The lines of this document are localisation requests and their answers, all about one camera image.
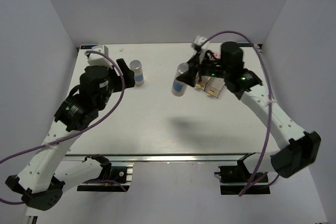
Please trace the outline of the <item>silver lid white bottle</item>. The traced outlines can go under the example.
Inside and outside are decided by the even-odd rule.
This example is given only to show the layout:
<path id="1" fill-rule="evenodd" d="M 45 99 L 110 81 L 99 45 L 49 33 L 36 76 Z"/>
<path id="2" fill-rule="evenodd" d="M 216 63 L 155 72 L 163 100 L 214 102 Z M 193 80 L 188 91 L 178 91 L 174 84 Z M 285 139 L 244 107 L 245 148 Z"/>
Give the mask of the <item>silver lid white bottle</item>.
<path id="1" fill-rule="evenodd" d="M 183 96 L 187 88 L 187 84 L 185 84 L 184 82 L 178 81 L 177 77 L 179 77 L 181 74 L 187 71 L 188 71 L 187 63 L 184 62 L 178 65 L 176 73 L 175 73 L 175 78 L 172 84 L 172 90 L 171 90 L 172 94 L 177 97 Z"/>

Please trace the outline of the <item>pink lid spice bottle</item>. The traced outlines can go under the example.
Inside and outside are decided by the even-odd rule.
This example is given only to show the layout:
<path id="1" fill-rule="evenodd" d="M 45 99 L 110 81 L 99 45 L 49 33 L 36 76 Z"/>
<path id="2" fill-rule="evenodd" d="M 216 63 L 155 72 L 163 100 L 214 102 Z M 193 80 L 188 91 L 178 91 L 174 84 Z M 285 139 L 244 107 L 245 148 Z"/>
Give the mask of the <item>pink lid spice bottle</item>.
<path id="1" fill-rule="evenodd" d="M 220 54 L 219 53 L 217 53 L 217 52 L 211 52 L 210 53 L 210 59 L 211 60 L 220 60 Z"/>

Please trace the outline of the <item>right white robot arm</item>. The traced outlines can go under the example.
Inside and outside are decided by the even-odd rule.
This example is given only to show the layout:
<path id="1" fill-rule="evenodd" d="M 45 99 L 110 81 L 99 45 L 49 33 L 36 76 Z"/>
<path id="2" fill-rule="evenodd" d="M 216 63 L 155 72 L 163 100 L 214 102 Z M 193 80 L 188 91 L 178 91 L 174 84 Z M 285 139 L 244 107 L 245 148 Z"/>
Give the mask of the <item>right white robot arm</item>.
<path id="1" fill-rule="evenodd" d="M 193 42 L 192 48 L 195 54 L 177 81 L 194 87 L 197 80 L 204 77 L 223 79 L 226 88 L 260 119 L 279 148 L 277 152 L 252 153 L 241 158 L 237 162 L 237 175 L 241 180 L 250 181 L 256 175 L 256 168 L 262 173 L 276 172 L 289 178 L 315 162 L 320 135 L 304 130 L 272 100 L 262 80 L 245 68 L 244 52 L 238 43 L 222 43 L 220 57 L 215 59 L 211 58 L 213 52 L 205 42 Z"/>

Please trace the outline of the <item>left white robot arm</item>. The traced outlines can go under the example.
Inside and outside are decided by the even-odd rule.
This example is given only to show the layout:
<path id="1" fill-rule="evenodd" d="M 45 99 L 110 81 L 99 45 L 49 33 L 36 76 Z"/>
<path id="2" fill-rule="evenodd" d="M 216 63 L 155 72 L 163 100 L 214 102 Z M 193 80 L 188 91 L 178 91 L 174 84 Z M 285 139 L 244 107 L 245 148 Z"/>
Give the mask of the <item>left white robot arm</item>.
<path id="1" fill-rule="evenodd" d="M 54 115 L 50 130 L 35 155 L 17 175 L 8 176 L 5 184 L 20 194 L 21 204 L 47 211 L 68 190 L 82 183 L 102 183 L 111 177 L 111 162 L 100 154 L 87 156 L 82 163 L 65 171 L 56 169 L 73 143 L 85 131 L 101 123 L 104 110 L 113 93 L 124 94 L 135 86 L 134 73 L 124 59 L 111 63 L 104 57 L 88 59 L 79 78 Z"/>

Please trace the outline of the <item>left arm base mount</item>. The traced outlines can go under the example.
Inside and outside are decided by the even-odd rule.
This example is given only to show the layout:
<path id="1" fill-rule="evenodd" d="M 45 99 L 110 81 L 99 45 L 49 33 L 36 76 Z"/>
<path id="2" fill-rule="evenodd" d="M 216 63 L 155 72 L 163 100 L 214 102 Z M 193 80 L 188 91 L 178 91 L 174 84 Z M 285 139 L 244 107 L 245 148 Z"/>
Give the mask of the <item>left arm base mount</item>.
<path id="1" fill-rule="evenodd" d="M 99 154 L 86 156 L 84 161 L 98 161 L 103 170 L 98 178 L 90 179 L 77 187 L 82 192 L 126 193 L 133 174 L 132 165 L 113 165 L 106 157 Z"/>

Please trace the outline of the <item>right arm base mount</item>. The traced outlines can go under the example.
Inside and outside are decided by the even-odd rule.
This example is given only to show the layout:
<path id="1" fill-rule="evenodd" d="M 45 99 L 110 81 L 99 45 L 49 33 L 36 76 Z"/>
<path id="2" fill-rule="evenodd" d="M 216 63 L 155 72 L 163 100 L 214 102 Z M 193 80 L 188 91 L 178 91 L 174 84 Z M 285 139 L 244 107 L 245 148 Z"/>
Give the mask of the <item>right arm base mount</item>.
<path id="1" fill-rule="evenodd" d="M 219 166 L 214 176 L 220 182 L 221 195 L 239 195 L 247 185 L 251 173 L 247 170 L 243 161 L 239 159 L 236 165 Z M 245 195 L 269 195 L 268 175 L 258 172 L 251 185 L 246 190 Z"/>

